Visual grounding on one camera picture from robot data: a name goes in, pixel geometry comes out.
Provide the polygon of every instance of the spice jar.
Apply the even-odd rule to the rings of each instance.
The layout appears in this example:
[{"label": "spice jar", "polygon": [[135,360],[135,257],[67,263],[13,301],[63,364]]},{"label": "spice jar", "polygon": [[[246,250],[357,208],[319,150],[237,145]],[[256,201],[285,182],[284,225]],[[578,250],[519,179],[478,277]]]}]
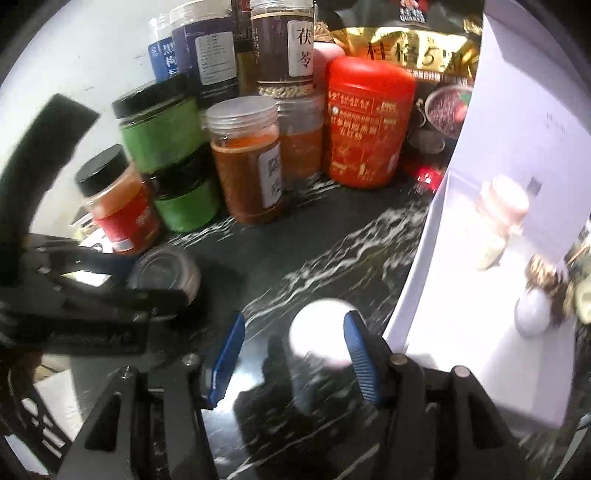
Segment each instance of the spice jar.
[{"label": "spice jar", "polygon": [[125,146],[141,173],[179,162],[207,141],[186,82],[185,75],[177,74],[113,102]]},{"label": "spice jar", "polygon": [[251,0],[261,95],[292,98],[314,90],[313,0]]},{"label": "spice jar", "polygon": [[105,231],[114,251],[137,254],[156,240],[160,221],[121,145],[89,160],[74,180],[85,197],[86,209]]},{"label": "spice jar", "polygon": [[221,207],[215,168],[183,75],[136,89],[113,104],[125,145],[166,226],[190,232]]},{"label": "spice jar", "polygon": [[206,120],[230,214],[240,223],[273,220],[283,192],[276,101],[226,100],[208,109]]},{"label": "spice jar", "polygon": [[339,57],[328,65],[327,83],[328,174],[350,187],[387,185],[413,108],[414,77],[388,61]]},{"label": "spice jar", "polygon": [[277,99],[281,169],[286,186],[320,171],[324,95]]},{"label": "spice jar", "polygon": [[229,2],[196,0],[170,11],[178,70],[206,108],[238,96],[234,19]]}]

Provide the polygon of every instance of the red canister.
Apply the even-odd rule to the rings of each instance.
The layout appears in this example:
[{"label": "red canister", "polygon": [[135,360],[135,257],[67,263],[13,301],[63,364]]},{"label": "red canister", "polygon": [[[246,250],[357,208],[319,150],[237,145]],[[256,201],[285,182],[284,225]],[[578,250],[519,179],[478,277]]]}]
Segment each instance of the red canister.
[{"label": "red canister", "polygon": [[388,61],[341,57],[329,63],[327,80],[327,173],[349,187],[385,186],[398,164],[415,79]]}]

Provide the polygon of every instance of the amber jar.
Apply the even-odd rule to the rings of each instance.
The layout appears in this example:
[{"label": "amber jar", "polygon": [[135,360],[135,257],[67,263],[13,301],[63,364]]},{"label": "amber jar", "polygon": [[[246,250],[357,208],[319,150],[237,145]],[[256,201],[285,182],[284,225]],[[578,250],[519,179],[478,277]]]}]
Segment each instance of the amber jar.
[{"label": "amber jar", "polygon": [[115,252],[138,254],[158,236],[160,220],[121,145],[114,145],[89,160],[76,173],[75,182],[85,197],[85,208],[104,231]]},{"label": "amber jar", "polygon": [[283,194],[276,101],[226,100],[207,110],[206,122],[230,214],[240,223],[273,220]]}]

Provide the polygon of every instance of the green jar with black lid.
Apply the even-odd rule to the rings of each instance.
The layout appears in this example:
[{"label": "green jar with black lid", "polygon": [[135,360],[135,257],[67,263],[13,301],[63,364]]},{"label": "green jar with black lid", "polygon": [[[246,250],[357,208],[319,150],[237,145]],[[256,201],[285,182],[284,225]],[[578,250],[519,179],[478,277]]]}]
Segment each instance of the green jar with black lid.
[{"label": "green jar with black lid", "polygon": [[175,75],[126,93],[113,103],[126,149],[167,227],[190,232],[221,206],[215,167],[186,77]]}]

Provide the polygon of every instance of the white wall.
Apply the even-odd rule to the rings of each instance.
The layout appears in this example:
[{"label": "white wall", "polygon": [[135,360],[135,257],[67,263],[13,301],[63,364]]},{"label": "white wall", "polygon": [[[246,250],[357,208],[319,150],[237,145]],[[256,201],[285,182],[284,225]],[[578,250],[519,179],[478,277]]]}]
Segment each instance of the white wall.
[{"label": "white wall", "polygon": [[70,235],[68,225],[81,200],[73,183],[77,169],[122,141],[112,101],[154,79],[148,20],[184,1],[71,0],[12,68],[0,87],[0,169],[53,94],[62,93],[102,114],[47,193],[32,231]]}]

